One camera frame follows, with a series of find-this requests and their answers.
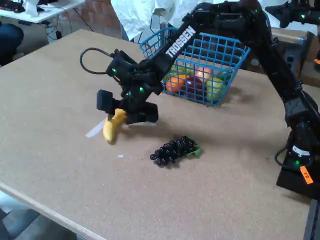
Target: blue wire basket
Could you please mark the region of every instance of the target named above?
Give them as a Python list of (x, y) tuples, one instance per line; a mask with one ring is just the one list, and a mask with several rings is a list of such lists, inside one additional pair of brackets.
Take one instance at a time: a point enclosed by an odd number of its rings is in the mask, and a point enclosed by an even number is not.
[[(152, 57), (176, 30), (174, 27), (164, 28), (143, 41), (140, 48), (144, 57)], [(249, 52), (250, 48), (237, 39), (200, 33), (163, 78), (164, 92), (218, 106)]]

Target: tabletop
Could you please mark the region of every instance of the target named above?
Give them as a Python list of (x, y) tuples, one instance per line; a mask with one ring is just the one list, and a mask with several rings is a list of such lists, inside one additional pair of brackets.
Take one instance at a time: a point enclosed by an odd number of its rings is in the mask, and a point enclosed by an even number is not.
[[(153, 94), (157, 124), (126, 126), (109, 145), (85, 135), (106, 117), (97, 91), (121, 89), (82, 70), (88, 47), (143, 58), (135, 43), (80, 30), (0, 68), (0, 190), (88, 239), (303, 238), (310, 200), (276, 186), (289, 129), (266, 76), (239, 70), (221, 107)], [(93, 71), (110, 61), (84, 57)], [(150, 154), (176, 135), (203, 154), (158, 168)]]
[(85, 0), (59, 0), (57, 2), (48, 3), (47, 5), (40, 5), (39, 7), (42, 7), (44, 11), (39, 12), (38, 16), (33, 17), (26, 14), (26, 12), (14, 13), (13, 11), (1, 9), (0, 16), (38, 24), (44, 20), (63, 14), (65, 11), (77, 8), (82, 4), (85, 4)]

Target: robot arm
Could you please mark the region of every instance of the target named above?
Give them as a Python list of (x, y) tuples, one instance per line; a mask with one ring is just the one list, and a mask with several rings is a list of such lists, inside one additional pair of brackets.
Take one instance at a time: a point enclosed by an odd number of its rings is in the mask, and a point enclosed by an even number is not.
[(314, 0), (314, 6), (310, 6), (309, 0), (292, 0), (278, 6), (268, 6), (265, 10), (280, 21), (280, 28), (288, 27), (293, 21), (320, 25), (320, 0)]
[[(121, 100), (113, 98), (111, 92), (100, 90), (97, 108), (109, 114), (115, 109), (123, 109), (127, 114), (127, 124), (136, 122), (156, 122), (158, 109), (146, 100), (151, 93), (159, 95), (161, 80), (170, 71), (176, 58), (191, 45), (200, 32), (207, 29), (229, 30), (251, 48), (261, 66), (279, 94), (285, 109), (285, 121), (292, 131), (287, 144), (285, 163), (275, 160), (283, 170), (300, 174), (300, 166), (312, 168), (315, 154), (320, 145), (320, 116), (315, 101), (302, 90), (290, 67), (276, 49), (277, 39), (272, 40), (271, 27), (267, 15), (257, 0), (224, 2), (221, 4), (201, 3), (183, 18), (183, 24), (157, 53), (137, 63), (123, 51), (111, 54), (112, 62), (106, 73), (114, 77), (122, 87)], [(287, 189), (300, 192), (294, 186)], [(320, 187), (313, 190), (320, 198)]]

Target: orange label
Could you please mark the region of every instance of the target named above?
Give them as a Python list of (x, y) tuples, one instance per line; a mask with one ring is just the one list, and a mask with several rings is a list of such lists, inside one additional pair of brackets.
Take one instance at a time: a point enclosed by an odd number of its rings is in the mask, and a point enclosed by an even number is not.
[(306, 184), (312, 184), (314, 182), (305, 166), (301, 166), (300, 171), (302, 173), (302, 176), (304, 177)]

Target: red apple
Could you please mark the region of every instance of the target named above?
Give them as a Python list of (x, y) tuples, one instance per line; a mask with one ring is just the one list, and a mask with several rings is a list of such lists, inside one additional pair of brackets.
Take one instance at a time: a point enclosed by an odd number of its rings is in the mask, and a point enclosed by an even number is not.
[(210, 79), (212, 79), (213, 71), (208, 67), (198, 67), (194, 73), (196, 77), (198, 77), (204, 84)]
[(196, 76), (189, 76), (185, 81), (184, 89), (186, 96), (190, 99), (204, 101), (206, 97), (206, 87), (204, 83)]

